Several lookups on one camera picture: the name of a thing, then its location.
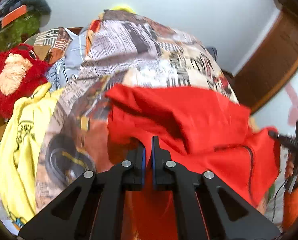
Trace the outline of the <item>orange right sleeve forearm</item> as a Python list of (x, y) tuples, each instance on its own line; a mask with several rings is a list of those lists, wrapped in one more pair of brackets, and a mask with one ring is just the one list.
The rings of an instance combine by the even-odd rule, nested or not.
[(295, 222), (298, 217), (298, 183), (296, 183), (296, 188), (289, 193), (285, 191), (284, 193), (284, 212), (282, 228), (287, 231), (291, 225)]

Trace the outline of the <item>person's right hand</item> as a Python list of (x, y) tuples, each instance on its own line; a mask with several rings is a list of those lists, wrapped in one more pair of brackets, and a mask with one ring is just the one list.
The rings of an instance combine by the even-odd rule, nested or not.
[(286, 189), (292, 190), (298, 184), (298, 162), (295, 165), (294, 154), (289, 153), (285, 168)]

